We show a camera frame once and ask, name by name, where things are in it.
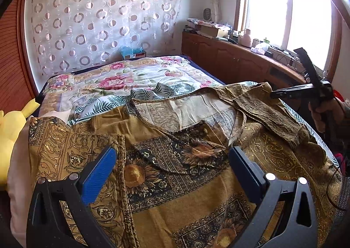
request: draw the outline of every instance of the hand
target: hand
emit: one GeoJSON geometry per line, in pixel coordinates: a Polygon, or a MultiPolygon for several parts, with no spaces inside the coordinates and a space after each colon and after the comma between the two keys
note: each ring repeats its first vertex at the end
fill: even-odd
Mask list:
{"type": "Polygon", "coordinates": [[[320,133],[324,133],[326,129],[325,123],[321,120],[321,114],[326,111],[332,111],[334,121],[336,124],[340,124],[345,117],[345,105],[338,98],[332,100],[323,101],[321,105],[313,111],[309,103],[309,110],[311,111],[311,116],[314,119],[317,130],[320,133]]]}

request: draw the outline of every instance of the bottle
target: bottle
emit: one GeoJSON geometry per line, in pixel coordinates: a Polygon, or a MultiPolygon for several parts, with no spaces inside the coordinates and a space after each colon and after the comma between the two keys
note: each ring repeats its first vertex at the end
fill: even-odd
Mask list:
{"type": "Polygon", "coordinates": [[[242,46],[251,48],[252,47],[252,37],[250,36],[250,30],[245,29],[244,35],[242,37],[242,46]]]}

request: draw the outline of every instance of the window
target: window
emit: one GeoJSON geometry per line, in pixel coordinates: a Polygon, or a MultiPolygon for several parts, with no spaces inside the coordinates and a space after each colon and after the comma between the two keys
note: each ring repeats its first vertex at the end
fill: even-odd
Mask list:
{"type": "Polygon", "coordinates": [[[245,28],[281,49],[303,47],[323,70],[332,30],[331,0],[247,0],[245,28]]]}

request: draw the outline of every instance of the white container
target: white container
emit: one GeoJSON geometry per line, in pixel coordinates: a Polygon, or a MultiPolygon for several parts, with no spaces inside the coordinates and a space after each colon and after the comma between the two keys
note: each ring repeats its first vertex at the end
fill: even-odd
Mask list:
{"type": "Polygon", "coordinates": [[[255,46],[259,43],[260,43],[260,41],[258,39],[254,39],[253,43],[252,43],[252,47],[255,48],[255,46]]]}
{"type": "Polygon", "coordinates": [[[245,29],[244,30],[244,35],[242,37],[242,46],[245,46],[247,48],[251,48],[252,47],[252,37],[250,36],[250,30],[249,29],[245,29]]]}

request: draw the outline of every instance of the person's arm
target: person's arm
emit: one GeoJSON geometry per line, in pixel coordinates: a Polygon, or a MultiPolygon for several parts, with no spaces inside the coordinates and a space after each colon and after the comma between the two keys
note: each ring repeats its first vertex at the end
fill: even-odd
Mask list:
{"type": "Polygon", "coordinates": [[[333,113],[334,121],[337,124],[337,138],[342,140],[348,140],[350,138],[350,108],[338,98],[322,102],[315,111],[311,109],[309,104],[309,110],[311,111],[312,118],[314,119],[316,129],[319,132],[324,133],[326,129],[325,123],[321,120],[321,113],[331,111],[333,113]]]}

